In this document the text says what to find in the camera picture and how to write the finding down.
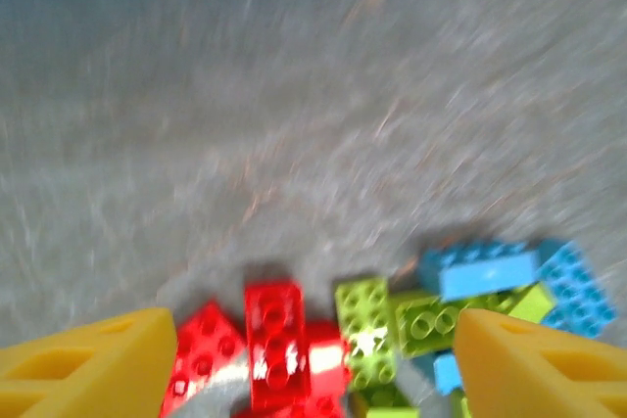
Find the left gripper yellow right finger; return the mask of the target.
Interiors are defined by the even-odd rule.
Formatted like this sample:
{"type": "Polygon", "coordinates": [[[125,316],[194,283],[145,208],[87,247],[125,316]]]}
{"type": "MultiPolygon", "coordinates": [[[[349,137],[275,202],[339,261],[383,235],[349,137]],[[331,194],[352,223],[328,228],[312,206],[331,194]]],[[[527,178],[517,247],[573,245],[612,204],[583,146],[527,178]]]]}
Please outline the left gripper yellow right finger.
{"type": "Polygon", "coordinates": [[[623,417],[626,351],[469,308],[454,353],[474,417],[623,417]]]}

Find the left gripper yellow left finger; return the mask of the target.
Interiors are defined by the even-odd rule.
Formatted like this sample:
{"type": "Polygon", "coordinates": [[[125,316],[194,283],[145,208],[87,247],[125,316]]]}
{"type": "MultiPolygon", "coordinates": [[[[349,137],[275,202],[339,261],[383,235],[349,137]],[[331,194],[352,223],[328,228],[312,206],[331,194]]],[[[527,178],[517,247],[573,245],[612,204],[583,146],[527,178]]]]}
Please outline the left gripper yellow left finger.
{"type": "Polygon", "coordinates": [[[163,307],[135,310],[1,350],[4,417],[156,417],[176,332],[163,307]]]}

